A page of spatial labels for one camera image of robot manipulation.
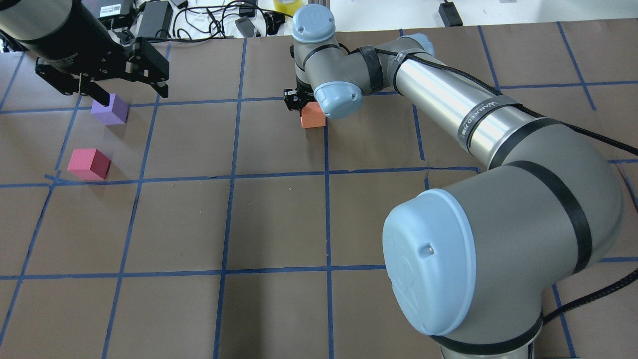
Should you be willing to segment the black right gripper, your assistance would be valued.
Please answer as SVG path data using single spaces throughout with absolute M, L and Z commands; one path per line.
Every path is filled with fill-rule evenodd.
M 283 100 L 289 111 L 300 111 L 300 101 L 316 101 L 312 86 L 303 80 L 296 80 L 296 89 L 283 89 Z

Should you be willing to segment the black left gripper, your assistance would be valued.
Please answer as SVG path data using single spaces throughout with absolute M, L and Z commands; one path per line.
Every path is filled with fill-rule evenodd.
M 110 93 L 94 80 L 125 79 L 168 98 L 169 61 L 145 38 L 135 38 L 126 56 L 79 0 L 10 1 L 10 36 L 38 57 L 35 73 L 62 95 L 108 107 Z

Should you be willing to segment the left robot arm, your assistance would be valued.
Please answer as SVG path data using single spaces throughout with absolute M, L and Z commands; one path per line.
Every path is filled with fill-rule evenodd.
M 110 105 L 100 80 L 123 79 L 169 94 L 169 62 L 143 37 L 116 43 L 79 0 L 3 0 L 2 31 L 38 56 L 35 72 L 59 93 Z

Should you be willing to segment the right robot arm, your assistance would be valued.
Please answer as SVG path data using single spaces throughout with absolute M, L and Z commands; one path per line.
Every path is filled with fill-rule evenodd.
M 486 171 L 392 209 L 384 261 L 404 316 L 444 359 L 532 359 L 556 316 L 542 291 L 597 263 L 619 236 L 624 199 L 575 127 L 526 109 L 435 58 L 423 34 L 345 55 L 321 4 L 292 18 L 300 101 L 340 119 L 393 88 Z

